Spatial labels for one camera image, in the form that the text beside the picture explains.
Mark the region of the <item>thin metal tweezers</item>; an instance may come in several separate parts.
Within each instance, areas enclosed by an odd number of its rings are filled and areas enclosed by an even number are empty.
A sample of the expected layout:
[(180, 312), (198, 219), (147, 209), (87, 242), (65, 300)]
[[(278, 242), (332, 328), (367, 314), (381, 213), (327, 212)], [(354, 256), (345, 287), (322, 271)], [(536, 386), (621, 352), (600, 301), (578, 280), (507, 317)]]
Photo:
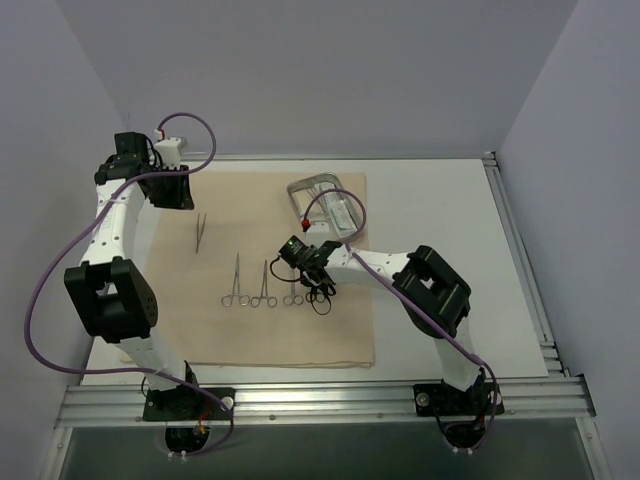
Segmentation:
[(202, 238), (204, 235), (204, 230), (206, 226), (207, 214), (199, 213), (196, 219), (196, 242), (195, 242), (195, 253), (198, 254), (202, 242)]

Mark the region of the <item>metal instrument tray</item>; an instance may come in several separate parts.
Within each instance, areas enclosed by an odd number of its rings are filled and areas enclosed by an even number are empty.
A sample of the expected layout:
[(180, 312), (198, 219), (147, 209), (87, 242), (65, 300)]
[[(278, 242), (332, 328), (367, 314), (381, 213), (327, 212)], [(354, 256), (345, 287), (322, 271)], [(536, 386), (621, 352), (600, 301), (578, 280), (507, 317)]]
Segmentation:
[[(320, 246), (326, 240), (355, 240), (363, 233), (362, 208), (355, 198), (345, 193), (339, 177), (333, 173), (320, 173), (290, 183), (286, 192), (295, 215), (301, 222), (304, 218), (312, 221), (325, 221), (330, 232), (320, 235), (306, 235), (306, 241), (314, 246)], [(348, 209), (356, 224), (356, 232), (348, 237), (339, 237), (324, 206), (323, 196), (327, 193), (339, 193), (347, 202)]]

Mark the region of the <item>surgical forceps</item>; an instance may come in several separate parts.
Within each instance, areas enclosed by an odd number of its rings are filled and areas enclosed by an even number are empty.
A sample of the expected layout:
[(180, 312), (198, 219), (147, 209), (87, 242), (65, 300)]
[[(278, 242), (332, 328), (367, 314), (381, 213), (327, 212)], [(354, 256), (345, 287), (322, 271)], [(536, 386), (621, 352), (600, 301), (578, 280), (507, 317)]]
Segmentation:
[(269, 268), (267, 261), (263, 262), (263, 272), (261, 278), (260, 292), (258, 295), (255, 295), (250, 298), (249, 305), (252, 308), (258, 308), (262, 304), (266, 305), (269, 308), (275, 308), (277, 306), (277, 298), (269, 293)]

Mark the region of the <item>beige cloth wrap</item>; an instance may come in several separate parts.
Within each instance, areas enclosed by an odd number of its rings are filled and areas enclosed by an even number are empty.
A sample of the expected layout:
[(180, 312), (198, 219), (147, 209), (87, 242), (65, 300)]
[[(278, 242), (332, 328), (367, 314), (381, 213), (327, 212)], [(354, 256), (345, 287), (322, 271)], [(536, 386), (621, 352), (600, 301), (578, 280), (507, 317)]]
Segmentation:
[[(258, 308), (221, 305), (232, 288), (236, 254), (241, 291), (260, 292), (263, 262), (276, 257), (300, 221), (286, 193), (296, 173), (201, 172), (191, 176), (193, 211), (159, 211), (144, 277), (156, 294), (157, 327), (190, 364), (269, 367), (365, 367), (374, 363), (371, 291), (338, 288), (332, 305)], [(207, 214), (199, 253), (196, 219)], [(290, 270), (269, 272), (270, 294), (283, 298)]]

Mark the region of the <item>white packet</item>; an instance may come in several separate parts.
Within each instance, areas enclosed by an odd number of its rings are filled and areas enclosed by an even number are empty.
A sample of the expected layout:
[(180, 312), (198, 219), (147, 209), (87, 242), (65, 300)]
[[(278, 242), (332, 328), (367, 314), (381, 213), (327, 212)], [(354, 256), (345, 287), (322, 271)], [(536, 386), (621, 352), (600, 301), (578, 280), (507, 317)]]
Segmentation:
[(348, 237), (356, 232), (356, 224), (348, 209), (348, 202), (335, 192), (323, 196), (324, 206), (339, 237)]

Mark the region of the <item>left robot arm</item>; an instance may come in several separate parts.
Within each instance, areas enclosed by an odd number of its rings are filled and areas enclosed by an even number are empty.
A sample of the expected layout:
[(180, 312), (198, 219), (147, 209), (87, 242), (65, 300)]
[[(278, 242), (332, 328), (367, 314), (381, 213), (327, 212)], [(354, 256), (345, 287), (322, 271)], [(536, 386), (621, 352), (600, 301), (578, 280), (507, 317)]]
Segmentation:
[(166, 396), (166, 408), (179, 419), (194, 417), (202, 405), (196, 377), (157, 328), (159, 307), (152, 287), (131, 256), (139, 214), (146, 203), (156, 208), (191, 210), (187, 166), (181, 162), (185, 140), (156, 133), (115, 135), (116, 152), (94, 176), (96, 218), (79, 266), (66, 269), (64, 284), (92, 337), (99, 337), (144, 369), (154, 393)]

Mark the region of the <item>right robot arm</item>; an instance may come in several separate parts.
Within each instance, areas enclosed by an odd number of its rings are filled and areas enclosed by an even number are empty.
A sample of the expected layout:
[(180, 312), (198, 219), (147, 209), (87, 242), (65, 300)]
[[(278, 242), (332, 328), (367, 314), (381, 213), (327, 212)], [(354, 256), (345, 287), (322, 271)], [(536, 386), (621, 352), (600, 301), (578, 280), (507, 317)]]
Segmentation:
[(300, 273), (303, 285), (316, 291), (358, 285), (392, 294), (413, 325), (435, 343), (447, 406), (464, 413), (479, 402), (476, 381), (485, 362), (476, 354), (470, 331), (471, 288), (435, 249), (421, 245), (413, 252), (381, 253), (333, 240), (315, 247), (292, 236), (278, 255)]

